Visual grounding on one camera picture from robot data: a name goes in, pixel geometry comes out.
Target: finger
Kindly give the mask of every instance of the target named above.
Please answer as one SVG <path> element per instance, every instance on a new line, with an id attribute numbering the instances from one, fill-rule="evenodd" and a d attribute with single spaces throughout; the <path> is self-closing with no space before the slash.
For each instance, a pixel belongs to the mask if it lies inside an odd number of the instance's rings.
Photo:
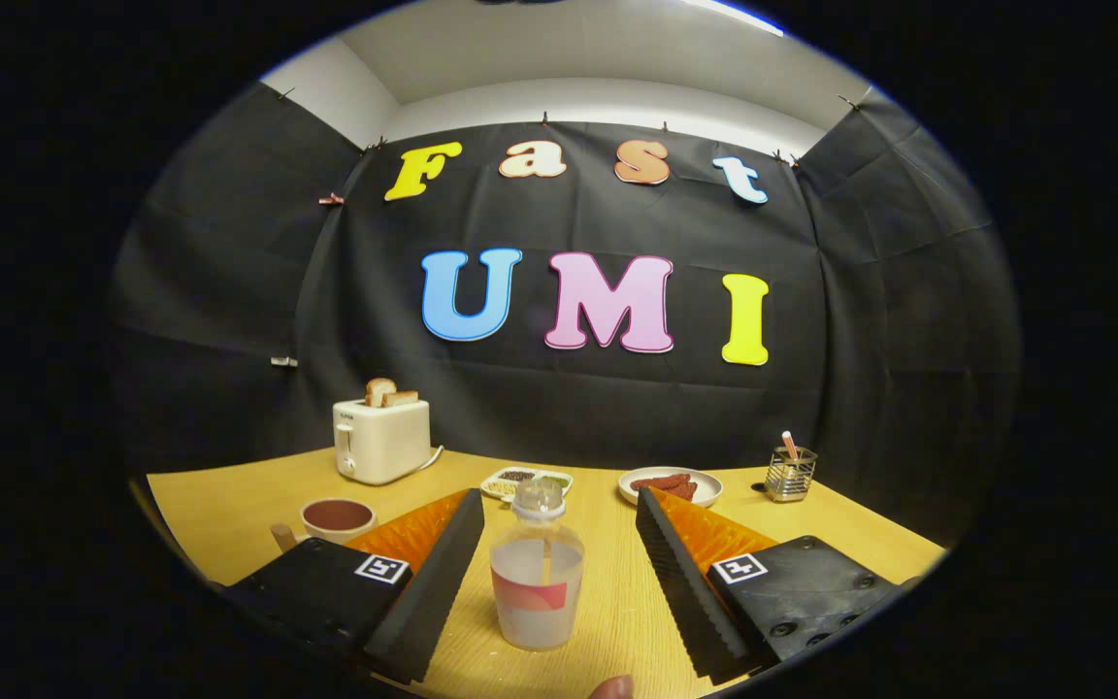
<path id="1" fill-rule="evenodd" d="M 589 699 L 633 699 L 633 676 L 613 677 L 594 688 Z"/>

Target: bottle cap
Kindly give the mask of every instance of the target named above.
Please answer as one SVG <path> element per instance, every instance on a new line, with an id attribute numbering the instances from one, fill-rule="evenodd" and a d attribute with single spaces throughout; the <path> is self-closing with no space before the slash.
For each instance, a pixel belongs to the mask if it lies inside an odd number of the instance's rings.
<path id="1" fill-rule="evenodd" d="M 515 487 L 511 511 L 527 520 L 553 520 L 563 514 L 568 506 L 562 500 L 562 488 L 553 481 L 533 476 Z"/>

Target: toaster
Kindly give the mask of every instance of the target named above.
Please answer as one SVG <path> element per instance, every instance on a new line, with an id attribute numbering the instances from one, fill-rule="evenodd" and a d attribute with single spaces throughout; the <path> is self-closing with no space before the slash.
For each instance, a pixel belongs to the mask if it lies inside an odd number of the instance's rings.
<path id="1" fill-rule="evenodd" d="M 334 460 L 351 481 L 381 485 L 418 472 L 437 460 L 430 448 L 430 405 L 407 403 L 390 408 L 359 402 L 334 404 Z"/>

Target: snack tray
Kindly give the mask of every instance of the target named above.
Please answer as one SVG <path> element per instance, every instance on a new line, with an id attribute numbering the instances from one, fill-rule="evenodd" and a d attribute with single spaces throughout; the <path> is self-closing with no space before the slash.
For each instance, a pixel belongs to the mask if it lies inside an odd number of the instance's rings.
<path id="1" fill-rule="evenodd" d="M 481 483 L 481 491 L 485 495 L 496 497 L 496 499 L 503 500 L 505 503 L 510 503 L 515 497 L 515 487 L 521 483 L 521 481 L 511 481 L 511 479 L 502 478 L 503 474 L 517 472 L 517 473 L 528 473 L 529 478 L 533 478 L 534 474 L 540 474 L 541 476 L 550 476 L 559 479 L 559 481 L 567 482 L 567 485 L 562 485 L 563 497 L 568 495 L 568 491 L 571 489 L 572 478 L 571 474 L 560 473 L 560 472 L 549 472 L 546 469 L 533 469 L 529 466 L 505 466 L 498 469 L 496 472 L 489 475 L 485 481 Z"/>

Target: meat slice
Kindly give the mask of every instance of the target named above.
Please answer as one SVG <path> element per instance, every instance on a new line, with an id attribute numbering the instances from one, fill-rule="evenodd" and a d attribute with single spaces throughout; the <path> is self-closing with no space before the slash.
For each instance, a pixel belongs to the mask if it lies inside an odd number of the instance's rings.
<path id="1" fill-rule="evenodd" d="M 666 490 L 669 488 L 674 488 L 680 485 L 680 483 L 688 482 L 691 478 L 689 474 L 666 474 L 662 478 L 644 478 L 641 481 L 633 481 L 628 484 L 633 490 L 641 490 L 642 488 L 657 488 L 659 490 Z"/>
<path id="2" fill-rule="evenodd" d="M 693 492 L 697 492 L 695 482 L 681 482 L 680 485 L 669 489 L 666 492 L 671 495 L 683 497 L 690 503 L 693 501 Z"/>

